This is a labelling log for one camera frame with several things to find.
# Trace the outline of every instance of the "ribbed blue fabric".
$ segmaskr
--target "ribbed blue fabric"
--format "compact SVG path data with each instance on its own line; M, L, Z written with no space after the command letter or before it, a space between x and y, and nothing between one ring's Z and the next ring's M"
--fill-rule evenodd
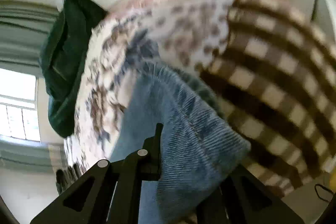
M230 174L250 144L220 118L201 80L145 60L110 161L140 149L163 123L159 182L143 182L139 223L170 223L193 210Z

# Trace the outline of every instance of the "green garment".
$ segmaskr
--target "green garment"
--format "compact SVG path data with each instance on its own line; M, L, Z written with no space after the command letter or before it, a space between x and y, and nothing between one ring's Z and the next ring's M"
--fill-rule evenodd
M66 0L42 47L40 66L50 95L49 122L63 138L74 132L75 104L91 29L106 14L91 0Z

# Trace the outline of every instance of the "denim fabric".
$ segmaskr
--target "denim fabric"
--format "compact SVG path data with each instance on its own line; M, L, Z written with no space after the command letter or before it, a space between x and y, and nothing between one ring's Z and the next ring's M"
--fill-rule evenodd
M163 123L162 174L158 182L142 183L139 223L170 223L210 195L247 154L250 144L195 92L214 103L214 94L200 80L151 60L141 62L137 70L110 161L140 149L144 139L154 135L156 123Z

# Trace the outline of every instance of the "checkered cloth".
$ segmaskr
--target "checkered cloth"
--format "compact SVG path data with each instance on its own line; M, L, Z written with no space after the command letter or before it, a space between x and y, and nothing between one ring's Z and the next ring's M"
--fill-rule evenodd
M228 47L200 76L251 142L245 167L286 195L334 165L335 44L274 0L236 0L227 19Z

